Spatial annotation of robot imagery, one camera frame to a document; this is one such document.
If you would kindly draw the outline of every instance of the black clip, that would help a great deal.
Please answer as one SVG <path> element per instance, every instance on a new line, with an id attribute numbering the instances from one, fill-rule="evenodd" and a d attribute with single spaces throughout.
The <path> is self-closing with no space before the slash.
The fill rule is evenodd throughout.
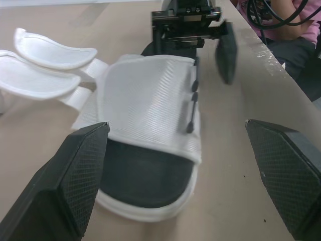
<path id="1" fill-rule="evenodd" d="M 198 98 L 199 98 L 199 94 L 197 92 L 194 92 L 192 96 L 193 109 L 192 109 L 191 121 L 188 123 L 186 128 L 186 132 L 188 134 L 191 134 L 194 131 L 194 117 L 195 117 L 196 103 L 198 101 Z"/>

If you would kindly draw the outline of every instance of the white mesh strap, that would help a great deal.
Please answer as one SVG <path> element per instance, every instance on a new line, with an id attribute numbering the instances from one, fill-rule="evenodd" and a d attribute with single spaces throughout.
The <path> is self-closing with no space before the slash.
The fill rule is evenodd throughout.
<path id="1" fill-rule="evenodd" d="M 98 121 L 109 122 L 110 139 L 201 162 L 199 114 L 191 119 L 194 60 L 158 55 L 111 65 L 97 82 Z"/>

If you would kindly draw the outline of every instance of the person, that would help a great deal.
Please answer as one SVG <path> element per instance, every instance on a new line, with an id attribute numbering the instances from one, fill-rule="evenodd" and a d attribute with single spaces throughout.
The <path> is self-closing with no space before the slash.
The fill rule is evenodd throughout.
<path id="1" fill-rule="evenodd" d="M 246 10 L 248 0 L 230 0 L 241 15 L 248 21 Z M 266 0 L 275 13 L 282 19 L 290 17 L 299 7 L 302 0 Z M 258 15 L 263 25 L 277 24 L 262 0 L 255 0 Z M 310 16 L 321 6 L 320 0 L 309 0 L 292 23 L 298 23 Z M 251 13 L 252 19 L 256 21 L 254 13 Z M 321 13 L 318 13 L 311 20 L 299 26 L 282 26 L 274 30 L 265 30 L 267 47 L 271 50 L 276 59 L 285 66 L 285 70 L 294 79 L 297 80 L 306 62 L 313 56 L 317 44 L 317 38 L 320 34 L 319 23 Z M 259 29 L 253 27 L 253 30 L 261 38 Z"/>

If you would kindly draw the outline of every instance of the pink shirt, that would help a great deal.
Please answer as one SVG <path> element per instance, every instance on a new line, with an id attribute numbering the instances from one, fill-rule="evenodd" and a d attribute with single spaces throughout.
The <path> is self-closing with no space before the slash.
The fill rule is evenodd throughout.
<path id="1" fill-rule="evenodd" d="M 237 9 L 242 14 L 242 16 L 247 20 L 246 17 L 246 8 L 247 8 L 247 1 L 248 0 L 238 0 Z M 298 6 L 301 4 L 301 0 L 292 0 L 293 5 L 295 8 L 298 8 Z M 314 13 L 319 7 L 321 6 L 320 0 L 309 0 L 307 4 L 305 5 L 303 11 L 300 14 L 301 20 L 304 20 L 306 17 L 310 16 L 312 13 Z M 265 25 L 271 25 L 272 24 L 272 16 L 268 13 L 268 11 L 265 9 L 265 6 L 262 2 L 257 1 L 257 9 L 261 18 L 262 24 Z M 316 44 L 317 43 L 317 37 L 320 34 L 319 30 L 319 23 L 318 21 L 321 21 L 321 12 L 319 12 L 316 16 L 312 18 L 314 22 L 311 24 L 311 26 L 308 28 L 308 30 L 302 34 L 302 37 L 309 40 L 310 42 Z M 260 31 L 253 27 L 253 30 L 256 32 L 258 36 L 261 37 Z M 276 37 L 276 31 L 275 30 L 265 30 L 265 37 L 277 40 Z"/>

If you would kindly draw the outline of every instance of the black insole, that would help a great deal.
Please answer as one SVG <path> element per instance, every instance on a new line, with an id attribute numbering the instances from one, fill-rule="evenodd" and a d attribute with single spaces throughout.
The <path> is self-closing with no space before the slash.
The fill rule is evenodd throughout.
<path id="1" fill-rule="evenodd" d="M 108 139 L 100 189 L 134 206 L 163 207 L 185 191 L 193 166 L 186 158 Z"/>

